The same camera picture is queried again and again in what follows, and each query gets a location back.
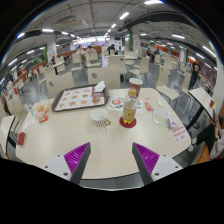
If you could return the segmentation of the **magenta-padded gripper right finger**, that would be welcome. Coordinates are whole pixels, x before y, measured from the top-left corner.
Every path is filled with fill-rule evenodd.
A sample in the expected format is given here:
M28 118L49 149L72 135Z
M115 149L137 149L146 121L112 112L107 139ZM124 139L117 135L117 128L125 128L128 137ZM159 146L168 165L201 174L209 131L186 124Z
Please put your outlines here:
M138 143L133 144L132 153L145 185L182 169L169 155L159 155Z

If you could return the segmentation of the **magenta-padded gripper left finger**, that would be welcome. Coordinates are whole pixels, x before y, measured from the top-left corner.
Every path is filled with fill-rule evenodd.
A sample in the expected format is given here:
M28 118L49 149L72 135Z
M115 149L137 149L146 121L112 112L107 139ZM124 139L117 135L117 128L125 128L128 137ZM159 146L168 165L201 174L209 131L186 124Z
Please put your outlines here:
M43 169L79 185L90 153L91 146L87 142L64 155L56 154L43 166Z

